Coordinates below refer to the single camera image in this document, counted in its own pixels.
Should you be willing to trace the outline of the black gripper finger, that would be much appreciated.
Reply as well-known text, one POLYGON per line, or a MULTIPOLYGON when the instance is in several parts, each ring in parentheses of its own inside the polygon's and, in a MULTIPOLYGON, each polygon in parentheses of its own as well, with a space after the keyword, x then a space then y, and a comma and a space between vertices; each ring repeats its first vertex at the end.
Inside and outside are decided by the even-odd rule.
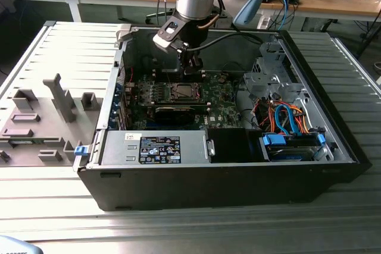
POLYGON ((197 71, 203 68, 202 59, 198 54, 188 55, 185 59, 184 75, 195 74, 197 71))
POLYGON ((190 66, 191 53, 187 49, 178 49, 177 57, 184 70, 190 66))

